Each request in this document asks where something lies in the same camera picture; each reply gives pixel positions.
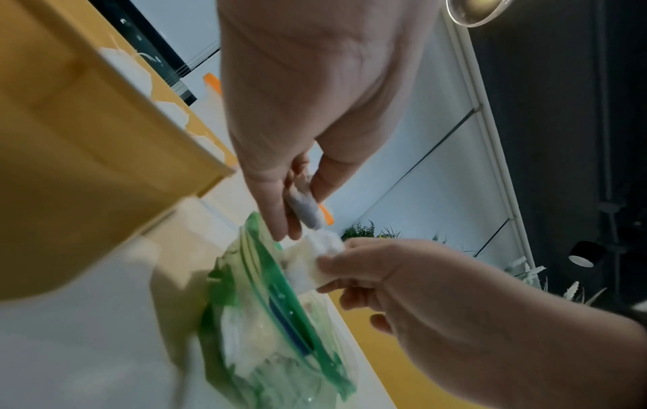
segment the orange object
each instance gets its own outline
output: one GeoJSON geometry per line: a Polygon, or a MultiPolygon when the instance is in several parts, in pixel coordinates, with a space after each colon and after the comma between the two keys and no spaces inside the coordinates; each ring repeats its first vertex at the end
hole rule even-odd
{"type": "Polygon", "coordinates": [[[326,209],[324,205],[319,205],[319,209],[321,209],[321,211],[323,212],[324,214],[323,216],[326,219],[326,223],[328,223],[328,226],[332,226],[333,223],[335,223],[335,219],[332,218],[332,215],[330,214],[328,209],[326,209]]]}
{"type": "Polygon", "coordinates": [[[220,80],[212,73],[205,74],[202,77],[204,83],[215,89],[218,95],[222,96],[222,88],[220,87],[220,80]]]}

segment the green plastic bag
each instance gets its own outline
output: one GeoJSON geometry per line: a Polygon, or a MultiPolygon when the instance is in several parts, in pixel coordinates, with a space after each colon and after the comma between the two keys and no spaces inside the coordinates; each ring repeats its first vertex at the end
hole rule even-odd
{"type": "Polygon", "coordinates": [[[319,294],[297,297],[258,213],[208,275],[199,340],[207,380],[244,409],[336,407],[355,392],[350,356],[319,294]]]}

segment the ziplock bag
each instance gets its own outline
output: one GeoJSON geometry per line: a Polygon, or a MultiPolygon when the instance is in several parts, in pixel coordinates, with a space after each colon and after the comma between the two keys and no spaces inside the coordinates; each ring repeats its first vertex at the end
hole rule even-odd
{"type": "Polygon", "coordinates": [[[207,380],[244,409],[333,409],[355,392],[325,301],[297,297],[256,212],[208,274],[199,340],[207,380]]]}

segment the black spotlight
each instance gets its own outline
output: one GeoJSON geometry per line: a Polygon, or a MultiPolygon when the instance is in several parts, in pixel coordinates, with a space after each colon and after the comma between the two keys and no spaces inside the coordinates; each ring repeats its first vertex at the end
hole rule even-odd
{"type": "Polygon", "coordinates": [[[568,259],[580,267],[593,268],[605,256],[606,252],[607,250],[598,243],[580,241],[573,246],[568,259]]]}

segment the hand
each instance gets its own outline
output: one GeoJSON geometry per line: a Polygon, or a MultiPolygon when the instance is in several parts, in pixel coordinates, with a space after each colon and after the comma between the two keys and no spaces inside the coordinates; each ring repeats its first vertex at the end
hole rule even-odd
{"type": "Polygon", "coordinates": [[[429,241],[353,239],[319,259],[345,309],[449,392],[496,408],[641,408],[647,334],[429,241]]]}
{"type": "Polygon", "coordinates": [[[440,5],[218,1],[227,125],[275,240],[301,235],[282,192],[314,141],[324,154],[311,184],[321,202],[389,138],[440,5]]]}

